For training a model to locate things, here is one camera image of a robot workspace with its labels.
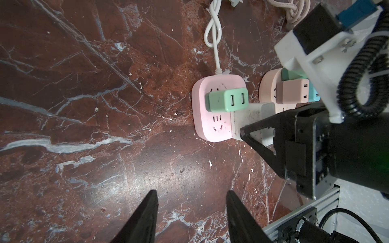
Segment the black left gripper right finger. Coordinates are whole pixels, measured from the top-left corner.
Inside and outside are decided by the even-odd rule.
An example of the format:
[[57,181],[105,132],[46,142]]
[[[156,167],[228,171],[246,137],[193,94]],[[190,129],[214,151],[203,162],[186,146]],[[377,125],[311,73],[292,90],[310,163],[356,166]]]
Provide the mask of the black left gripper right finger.
[[226,200],[231,243],[272,243],[233,190]]

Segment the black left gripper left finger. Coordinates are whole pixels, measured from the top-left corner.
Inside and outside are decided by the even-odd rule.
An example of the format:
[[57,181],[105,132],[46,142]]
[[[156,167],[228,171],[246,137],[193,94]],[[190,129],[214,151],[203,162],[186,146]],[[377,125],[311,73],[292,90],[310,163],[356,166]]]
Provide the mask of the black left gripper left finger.
[[111,243],[154,243],[158,206],[157,191],[150,190]]

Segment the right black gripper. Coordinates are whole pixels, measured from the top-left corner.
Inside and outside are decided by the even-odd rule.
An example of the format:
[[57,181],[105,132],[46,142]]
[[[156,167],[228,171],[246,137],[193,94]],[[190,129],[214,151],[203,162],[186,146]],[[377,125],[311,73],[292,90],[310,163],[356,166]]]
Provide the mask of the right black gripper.
[[[275,131],[274,151],[249,135],[265,128]],[[316,200],[325,191],[320,184],[328,174],[324,158],[330,128],[326,107],[312,103],[246,125],[240,135],[279,177],[294,181],[297,192]]]

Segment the white USB charger plug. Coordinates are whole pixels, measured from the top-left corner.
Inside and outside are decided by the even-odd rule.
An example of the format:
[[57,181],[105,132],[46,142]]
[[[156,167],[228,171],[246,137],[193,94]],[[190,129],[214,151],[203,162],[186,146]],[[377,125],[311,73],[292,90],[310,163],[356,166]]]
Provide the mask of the white USB charger plug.
[[[246,109],[231,112],[232,137],[242,141],[240,136],[241,128],[275,114],[275,104],[272,102],[249,103]],[[252,132],[251,136],[264,146],[270,146],[274,142],[274,128],[268,127]]]

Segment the pink charger plug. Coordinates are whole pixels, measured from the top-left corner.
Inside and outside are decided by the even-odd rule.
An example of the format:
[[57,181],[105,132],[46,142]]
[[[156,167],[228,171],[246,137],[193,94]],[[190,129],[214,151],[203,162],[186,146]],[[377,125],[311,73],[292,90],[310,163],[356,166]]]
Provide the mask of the pink charger plug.
[[276,84],[276,102],[278,104],[298,104],[309,101],[309,80],[296,79]]

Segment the teal USB charger plug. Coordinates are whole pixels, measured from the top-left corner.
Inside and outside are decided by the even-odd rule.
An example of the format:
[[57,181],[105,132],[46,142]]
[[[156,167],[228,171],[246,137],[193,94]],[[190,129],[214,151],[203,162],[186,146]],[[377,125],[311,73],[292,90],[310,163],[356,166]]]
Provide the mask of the teal USB charger plug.
[[320,96],[315,89],[314,85],[312,82],[309,82],[309,102],[318,102],[320,101]]

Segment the green USB charger plug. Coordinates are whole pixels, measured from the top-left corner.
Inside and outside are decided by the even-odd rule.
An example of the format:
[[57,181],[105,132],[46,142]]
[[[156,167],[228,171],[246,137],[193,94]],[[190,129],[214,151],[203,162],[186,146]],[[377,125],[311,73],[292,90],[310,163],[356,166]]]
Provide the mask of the green USB charger plug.
[[307,79],[307,76],[299,75],[296,74],[295,72],[287,70],[286,68],[282,68],[281,79],[282,81],[290,81],[290,80],[297,80],[297,79]]

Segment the light green charger plug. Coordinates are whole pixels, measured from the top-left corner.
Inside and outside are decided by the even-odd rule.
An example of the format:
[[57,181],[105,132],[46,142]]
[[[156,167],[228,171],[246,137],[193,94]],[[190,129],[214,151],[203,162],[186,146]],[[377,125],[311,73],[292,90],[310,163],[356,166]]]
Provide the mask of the light green charger plug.
[[205,104],[208,112],[233,112],[243,110],[248,107],[247,88],[237,88],[228,90],[211,89],[205,96]]

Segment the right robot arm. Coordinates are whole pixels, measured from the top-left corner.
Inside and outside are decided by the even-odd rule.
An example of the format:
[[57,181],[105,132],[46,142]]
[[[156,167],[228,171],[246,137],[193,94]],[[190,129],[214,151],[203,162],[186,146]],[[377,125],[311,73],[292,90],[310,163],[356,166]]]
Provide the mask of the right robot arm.
[[389,3],[365,19],[316,6],[275,46],[284,68],[305,74],[321,100],[244,126],[240,136],[297,192],[320,198],[337,179],[389,192]]

